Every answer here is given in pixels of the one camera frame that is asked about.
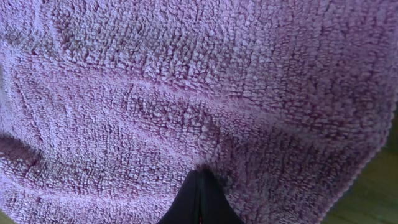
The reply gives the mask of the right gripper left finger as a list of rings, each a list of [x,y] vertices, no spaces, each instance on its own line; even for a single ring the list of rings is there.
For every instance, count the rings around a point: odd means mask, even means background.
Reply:
[[[170,208],[158,224],[200,223],[199,177],[195,170],[188,173]]]

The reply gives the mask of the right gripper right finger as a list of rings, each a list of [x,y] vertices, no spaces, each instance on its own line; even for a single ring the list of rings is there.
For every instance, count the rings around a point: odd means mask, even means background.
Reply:
[[[228,203],[223,188],[214,174],[208,170],[200,171],[200,208],[203,224],[243,224],[244,222]]]

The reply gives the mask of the purple microfiber cloth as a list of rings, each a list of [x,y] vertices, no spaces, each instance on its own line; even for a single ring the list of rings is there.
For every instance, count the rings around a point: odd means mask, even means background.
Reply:
[[[208,166],[246,223],[319,223],[396,104],[396,1],[2,1],[1,210],[156,223]]]

